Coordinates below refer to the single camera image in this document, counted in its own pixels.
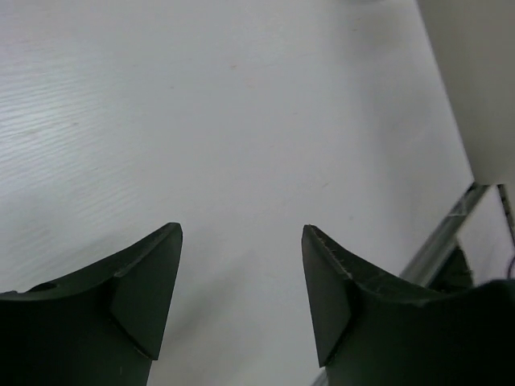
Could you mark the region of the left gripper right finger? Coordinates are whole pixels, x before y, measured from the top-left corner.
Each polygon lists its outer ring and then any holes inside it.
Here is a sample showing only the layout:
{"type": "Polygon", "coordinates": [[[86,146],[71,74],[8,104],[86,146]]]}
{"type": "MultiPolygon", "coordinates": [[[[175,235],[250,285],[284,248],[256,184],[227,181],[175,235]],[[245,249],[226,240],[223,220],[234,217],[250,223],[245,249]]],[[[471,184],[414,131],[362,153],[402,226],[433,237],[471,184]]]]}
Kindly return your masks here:
{"type": "Polygon", "coordinates": [[[412,284],[307,225],[302,257],[330,385],[511,385],[514,283],[454,294],[412,284]]]}

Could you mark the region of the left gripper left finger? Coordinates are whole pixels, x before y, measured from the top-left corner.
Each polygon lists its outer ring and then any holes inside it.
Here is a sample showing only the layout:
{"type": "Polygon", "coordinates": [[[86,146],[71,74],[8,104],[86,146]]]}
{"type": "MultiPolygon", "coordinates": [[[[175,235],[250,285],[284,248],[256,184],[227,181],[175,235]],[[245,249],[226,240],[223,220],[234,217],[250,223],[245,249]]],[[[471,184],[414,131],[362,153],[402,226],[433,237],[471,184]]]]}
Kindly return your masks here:
{"type": "Polygon", "coordinates": [[[146,384],[181,248],[181,226],[165,224],[73,273],[2,294],[2,384],[146,384]]]}

